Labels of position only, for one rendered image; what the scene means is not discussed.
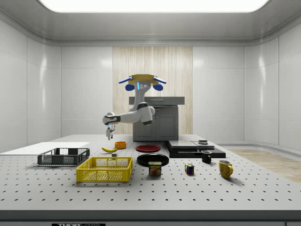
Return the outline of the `drone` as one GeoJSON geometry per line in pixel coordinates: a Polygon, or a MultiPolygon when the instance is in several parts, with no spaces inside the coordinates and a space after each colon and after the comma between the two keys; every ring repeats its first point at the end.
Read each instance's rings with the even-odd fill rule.
{"type": "Polygon", "coordinates": [[[125,89],[127,91],[132,91],[135,89],[135,85],[134,85],[135,82],[137,82],[138,90],[143,88],[142,82],[150,82],[153,88],[158,91],[163,90],[163,86],[160,83],[166,84],[165,80],[150,74],[131,75],[128,78],[119,81],[119,84],[124,82],[128,82],[128,84],[125,86],[125,89]]]}

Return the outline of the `yellow basket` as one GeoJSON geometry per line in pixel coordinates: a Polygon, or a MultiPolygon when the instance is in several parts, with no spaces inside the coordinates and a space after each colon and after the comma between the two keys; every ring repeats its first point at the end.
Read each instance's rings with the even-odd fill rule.
{"type": "Polygon", "coordinates": [[[76,168],[76,180],[124,182],[129,180],[132,168],[132,157],[91,157],[76,168]]]}

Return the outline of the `yellow mug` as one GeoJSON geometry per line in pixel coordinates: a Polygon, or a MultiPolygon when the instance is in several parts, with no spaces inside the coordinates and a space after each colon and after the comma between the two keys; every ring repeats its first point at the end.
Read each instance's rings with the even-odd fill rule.
{"type": "Polygon", "coordinates": [[[233,173],[232,163],[227,160],[219,160],[220,175],[223,178],[230,178],[233,173]]]}

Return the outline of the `flat-sided can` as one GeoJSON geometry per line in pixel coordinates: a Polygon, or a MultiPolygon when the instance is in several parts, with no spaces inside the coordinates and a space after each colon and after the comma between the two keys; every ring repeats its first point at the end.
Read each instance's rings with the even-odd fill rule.
{"type": "Polygon", "coordinates": [[[162,162],[160,162],[160,161],[148,162],[149,175],[150,176],[160,176],[161,175],[161,165],[162,165],[162,162]]]}

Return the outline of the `white cabinet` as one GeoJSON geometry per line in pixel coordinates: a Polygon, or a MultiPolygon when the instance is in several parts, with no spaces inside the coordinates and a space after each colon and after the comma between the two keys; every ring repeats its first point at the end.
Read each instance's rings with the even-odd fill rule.
{"type": "Polygon", "coordinates": [[[178,106],[154,106],[152,124],[143,125],[141,121],[133,124],[133,141],[178,140],[178,106]]]}

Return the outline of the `black plate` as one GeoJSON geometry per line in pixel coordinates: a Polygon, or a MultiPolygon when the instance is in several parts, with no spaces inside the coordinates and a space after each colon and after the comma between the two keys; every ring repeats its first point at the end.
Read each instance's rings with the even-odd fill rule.
{"type": "Polygon", "coordinates": [[[162,154],[143,154],[137,157],[137,162],[142,166],[148,167],[149,162],[160,161],[162,166],[165,166],[169,163],[169,158],[162,154]]]}

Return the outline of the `dark grey basket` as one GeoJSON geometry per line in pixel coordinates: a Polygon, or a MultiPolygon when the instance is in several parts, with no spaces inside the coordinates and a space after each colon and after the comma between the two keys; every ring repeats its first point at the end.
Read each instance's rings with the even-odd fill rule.
{"type": "Polygon", "coordinates": [[[39,165],[79,165],[90,156],[89,148],[54,148],[38,155],[39,165]]]}

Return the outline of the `black stove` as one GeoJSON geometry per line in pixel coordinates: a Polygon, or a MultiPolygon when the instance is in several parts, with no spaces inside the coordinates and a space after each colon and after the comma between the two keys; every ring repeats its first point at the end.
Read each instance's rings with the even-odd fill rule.
{"type": "Polygon", "coordinates": [[[166,141],[170,158],[201,158],[201,151],[212,152],[212,158],[225,158],[226,153],[205,139],[197,141],[170,140],[166,141]]]}

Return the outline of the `white board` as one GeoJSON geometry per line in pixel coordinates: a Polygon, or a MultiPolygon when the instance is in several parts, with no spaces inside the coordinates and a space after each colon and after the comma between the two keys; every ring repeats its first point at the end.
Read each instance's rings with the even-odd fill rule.
{"type": "Polygon", "coordinates": [[[89,142],[42,142],[0,153],[0,155],[38,155],[54,148],[80,148],[87,144],[89,142]]]}

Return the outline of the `red plate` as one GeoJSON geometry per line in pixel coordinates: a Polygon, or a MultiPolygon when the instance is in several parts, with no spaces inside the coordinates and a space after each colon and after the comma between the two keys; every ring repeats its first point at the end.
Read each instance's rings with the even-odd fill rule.
{"type": "Polygon", "coordinates": [[[161,148],[158,145],[139,145],[136,147],[136,150],[139,152],[144,152],[144,153],[152,153],[152,152],[157,152],[161,148]]]}

